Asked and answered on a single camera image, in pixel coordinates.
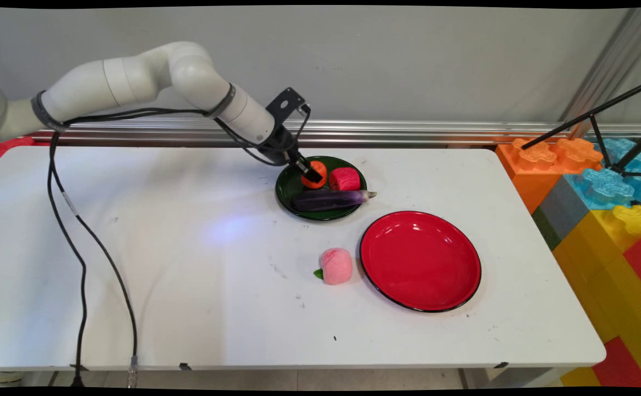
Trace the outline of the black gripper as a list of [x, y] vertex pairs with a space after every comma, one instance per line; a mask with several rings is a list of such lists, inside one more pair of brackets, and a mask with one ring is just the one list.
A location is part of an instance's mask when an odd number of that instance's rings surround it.
[[298, 138], [302, 132], [303, 127], [295, 133], [284, 126], [278, 127], [265, 142], [257, 146], [256, 150], [262, 156], [258, 161], [275, 167], [298, 165], [302, 184], [323, 184], [324, 163], [308, 160], [299, 152]]

